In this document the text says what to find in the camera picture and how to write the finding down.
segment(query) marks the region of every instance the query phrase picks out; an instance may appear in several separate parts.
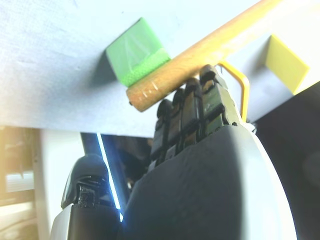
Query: green sponge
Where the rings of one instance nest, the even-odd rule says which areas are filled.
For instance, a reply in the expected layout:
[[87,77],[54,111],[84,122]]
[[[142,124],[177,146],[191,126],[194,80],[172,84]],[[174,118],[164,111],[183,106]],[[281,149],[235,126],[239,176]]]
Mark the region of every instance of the green sponge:
[[127,87],[170,60],[143,18],[111,43],[106,55],[119,82]]

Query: yellow sponge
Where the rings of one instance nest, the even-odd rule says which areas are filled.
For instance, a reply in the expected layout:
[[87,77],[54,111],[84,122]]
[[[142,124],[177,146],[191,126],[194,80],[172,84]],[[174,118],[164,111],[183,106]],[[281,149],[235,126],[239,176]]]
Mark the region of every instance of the yellow sponge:
[[274,34],[270,38],[265,65],[296,95],[305,89],[309,66]]

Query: rolling pin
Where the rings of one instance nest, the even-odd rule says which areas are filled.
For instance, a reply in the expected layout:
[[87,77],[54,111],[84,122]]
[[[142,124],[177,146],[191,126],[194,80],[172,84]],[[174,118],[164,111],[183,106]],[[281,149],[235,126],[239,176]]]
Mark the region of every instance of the rolling pin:
[[126,94],[140,112],[145,111],[206,64],[217,65],[228,55],[261,37],[285,15],[307,4],[307,0],[261,0],[134,85]]

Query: wooden handle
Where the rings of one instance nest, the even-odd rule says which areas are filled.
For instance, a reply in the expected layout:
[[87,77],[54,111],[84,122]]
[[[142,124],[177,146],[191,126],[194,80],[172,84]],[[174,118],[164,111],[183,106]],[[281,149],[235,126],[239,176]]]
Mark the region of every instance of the wooden handle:
[[302,0],[261,0],[129,87],[126,94],[130,103],[143,112],[184,84],[201,67],[217,65],[266,33],[272,22],[304,3]]

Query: blue light strip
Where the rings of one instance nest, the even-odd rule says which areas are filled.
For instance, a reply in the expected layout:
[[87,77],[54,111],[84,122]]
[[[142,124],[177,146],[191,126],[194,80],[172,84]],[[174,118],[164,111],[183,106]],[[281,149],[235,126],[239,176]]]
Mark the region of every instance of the blue light strip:
[[104,146],[104,143],[102,141],[102,138],[101,138],[101,134],[100,133],[97,133],[96,134],[97,138],[98,138],[98,142],[99,142],[99,147],[100,147],[100,150],[101,150],[101,154],[102,154],[102,159],[106,165],[106,168],[108,169],[108,174],[109,174],[109,183],[110,183],[110,187],[111,187],[111,192],[112,192],[112,196],[113,196],[113,200],[114,200],[114,204],[115,204],[115,207],[117,209],[120,209],[120,203],[119,203],[119,199],[118,199],[118,195],[117,195],[117,192],[116,192],[116,188],[115,188],[115,184],[114,184],[114,180],[111,176],[111,171],[110,171],[110,167],[109,167],[109,163],[108,163],[108,159],[107,159],[107,155],[106,155],[106,150],[105,150],[105,146]]

